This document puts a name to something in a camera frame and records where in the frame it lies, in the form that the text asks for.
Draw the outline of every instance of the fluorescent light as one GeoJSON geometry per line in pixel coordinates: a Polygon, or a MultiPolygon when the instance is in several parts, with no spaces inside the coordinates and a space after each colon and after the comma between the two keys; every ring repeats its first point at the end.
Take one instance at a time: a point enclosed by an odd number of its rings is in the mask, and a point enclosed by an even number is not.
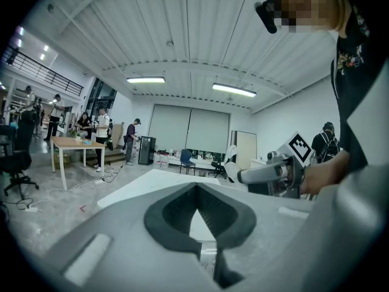
{"type": "Polygon", "coordinates": [[[229,92],[229,93],[241,94],[241,95],[249,96],[249,97],[256,96],[256,92],[245,90],[245,89],[239,89],[239,88],[236,88],[234,86],[229,86],[229,85],[220,85],[219,83],[214,83],[213,89],[225,91],[225,92],[229,92]]]}
{"type": "Polygon", "coordinates": [[[130,83],[165,83],[163,77],[142,77],[142,78],[127,78],[130,83]]]}

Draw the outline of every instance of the blue chair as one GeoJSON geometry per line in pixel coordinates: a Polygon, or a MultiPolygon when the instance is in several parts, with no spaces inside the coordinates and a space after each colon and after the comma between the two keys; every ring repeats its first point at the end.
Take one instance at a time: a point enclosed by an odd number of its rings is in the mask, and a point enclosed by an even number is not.
{"type": "Polygon", "coordinates": [[[187,168],[187,175],[189,173],[190,167],[193,167],[193,175],[196,176],[196,164],[190,161],[190,158],[192,158],[192,153],[187,150],[183,149],[181,150],[181,156],[180,156],[180,174],[181,174],[181,167],[184,165],[187,168]]]}

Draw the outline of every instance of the concrete floor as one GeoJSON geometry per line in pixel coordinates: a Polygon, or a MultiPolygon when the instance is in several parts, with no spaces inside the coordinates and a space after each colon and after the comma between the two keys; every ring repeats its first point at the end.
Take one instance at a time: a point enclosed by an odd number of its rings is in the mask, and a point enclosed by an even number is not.
{"type": "MultiPolygon", "coordinates": [[[[95,169],[82,166],[82,163],[72,163],[71,167],[65,169],[68,191],[63,190],[60,171],[53,173],[51,170],[50,151],[46,142],[42,139],[33,139],[30,146],[32,165],[26,171],[32,181],[40,186],[36,190],[34,186],[22,186],[26,198],[33,198],[33,206],[38,208],[37,213],[28,213],[18,210],[16,205],[8,204],[9,228],[19,245],[42,256],[58,239],[67,234],[80,223],[96,214],[100,208],[97,201],[134,181],[155,165],[124,165],[115,180],[110,184],[101,186],[93,185],[93,181],[100,179],[102,173],[95,169]]],[[[121,162],[112,164],[113,170],[106,169],[105,176],[115,176],[121,162]]],[[[168,172],[179,173],[179,167],[169,166],[168,172]]],[[[218,177],[219,182],[224,186],[233,187],[218,177]]],[[[20,200],[18,189],[9,190],[9,196],[5,197],[2,188],[9,183],[9,178],[4,175],[0,178],[1,200],[17,202],[20,200]]]]}

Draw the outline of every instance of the backpack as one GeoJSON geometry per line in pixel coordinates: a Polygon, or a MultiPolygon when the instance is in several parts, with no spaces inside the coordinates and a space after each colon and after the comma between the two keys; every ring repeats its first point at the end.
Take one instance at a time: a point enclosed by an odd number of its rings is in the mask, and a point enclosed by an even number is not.
{"type": "Polygon", "coordinates": [[[320,133],[320,135],[326,142],[326,145],[322,149],[320,155],[317,157],[317,163],[323,163],[331,160],[340,151],[339,142],[336,137],[334,137],[332,140],[329,140],[328,135],[326,133],[320,133]]]}

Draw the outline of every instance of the black railing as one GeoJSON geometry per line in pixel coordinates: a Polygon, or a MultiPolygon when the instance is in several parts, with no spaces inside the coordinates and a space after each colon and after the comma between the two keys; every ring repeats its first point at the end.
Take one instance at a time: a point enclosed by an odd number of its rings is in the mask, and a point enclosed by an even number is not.
{"type": "Polygon", "coordinates": [[[57,88],[63,89],[77,96],[80,96],[83,89],[82,86],[76,84],[75,82],[57,74],[23,53],[17,52],[13,47],[8,46],[6,48],[1,60],[4,63],[33,75],[52,86],[56,86],[57,88]]]}

